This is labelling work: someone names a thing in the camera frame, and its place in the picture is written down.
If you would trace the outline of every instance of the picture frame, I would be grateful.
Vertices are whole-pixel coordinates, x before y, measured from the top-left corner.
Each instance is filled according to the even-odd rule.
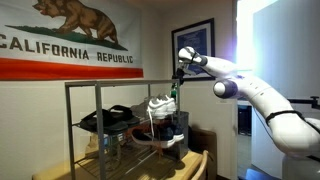
[[[214,18],[194,23],[171,32],[173,74],[178,68],[178,53],[183,47],[190,46],[201,55],[215,56]],[[184,81],[215,80],[202,68],[188,65],[188,70],[196,72],[195,75],[184,75]]]

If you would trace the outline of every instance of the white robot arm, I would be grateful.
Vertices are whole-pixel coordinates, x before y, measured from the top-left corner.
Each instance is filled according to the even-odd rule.
[[[179,62],[181,69],[193,64],[216,77],[213,91],[217,97],[247,99],[266,120],[275,145],[283,153],[309,156],[320,152],[320,121],[304,118],[286,98],[263,80],[254,76],[239,76],[232,62],[200,55],[191,47],[179,51]]]

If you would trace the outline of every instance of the bear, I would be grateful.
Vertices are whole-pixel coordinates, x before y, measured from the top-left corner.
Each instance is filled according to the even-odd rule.
[[[100,10],[85,6],[79,0],[38,0],[33,7],[42,15],[51,18],[66,17],[65,23],[55,30],[58,33],[69,33],[80,27],[87,37],[93,38],[91,29],[95,29],[98,40],[110,37],[118,44],[117,30],[110,18]]]

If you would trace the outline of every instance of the metal pole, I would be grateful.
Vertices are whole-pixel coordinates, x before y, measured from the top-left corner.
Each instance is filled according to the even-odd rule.
[[[150,99],[151,96],[151,85],[148,84],[148,98]]]
[[[102,116],[102,100],[101,100],[101,85],[97,82],[95,86],[96,92],[96,112],[97,112],[97,129],[98,129],[98,140],[99,140],[99,165],[100,165],[100,179],[106,179],[106,168],[105,168],[105,154],[104,154],[104,131],[103,131],[103,116]]]
[[[177,112],[178,112],[178,122],[180,122],[180,80],[176,80],[176,83],[177,83],[177,92],[176,92],[176,98],[177,98]]]
[[[67,108],[68,136],[69,136],[70,171],[71,171],[72,180],[75,180],[76,173],[75,173],[75,167],[74,167],[74,148],[73,148],[70,87],[65,87],[65,93],[66,93],[66,108]]]

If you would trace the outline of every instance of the white sneaker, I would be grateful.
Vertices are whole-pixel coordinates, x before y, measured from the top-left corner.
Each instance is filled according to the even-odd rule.
[[[167,105],[167,114],[173,114],[176,110],[176,102],[173,98],[168,97],[167,95],[161,96],[160,101],[164,101]]]
[[[164,119],[167,116],[167,103],[153,98],[149,101],[147,112],[156,119]]]

